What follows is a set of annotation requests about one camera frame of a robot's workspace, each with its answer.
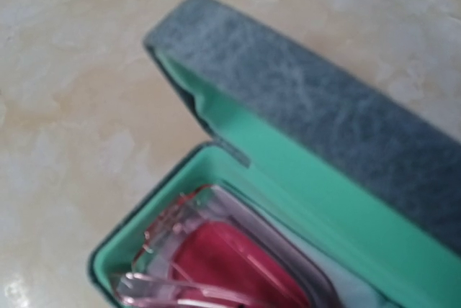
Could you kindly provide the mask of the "red lens pink sunglasses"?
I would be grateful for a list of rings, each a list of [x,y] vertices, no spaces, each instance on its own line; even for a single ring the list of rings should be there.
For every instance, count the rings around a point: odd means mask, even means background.
[[[314,307],[308,259],[215,184],[179,194],[143,233],[130,270],[109,282],[131,307]]]

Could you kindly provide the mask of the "grey-blue glasses case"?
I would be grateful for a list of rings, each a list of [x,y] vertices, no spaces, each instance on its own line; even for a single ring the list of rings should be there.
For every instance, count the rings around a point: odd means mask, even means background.
[[[394,307],[460,305],[460,144],[379,91],[216,0],[185,0],[144,48],[212,141],[195,148],[92,253],[130,270],[179,194],[217,184],[371,284]]]

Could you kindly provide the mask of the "square light blue cloth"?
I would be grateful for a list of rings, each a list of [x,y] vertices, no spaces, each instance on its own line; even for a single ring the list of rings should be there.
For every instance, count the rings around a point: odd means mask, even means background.
[[[231,219],[301,286],[314,307],[394,307],[384,294],[338,261],[251,205],[240,193],[213,184]]]

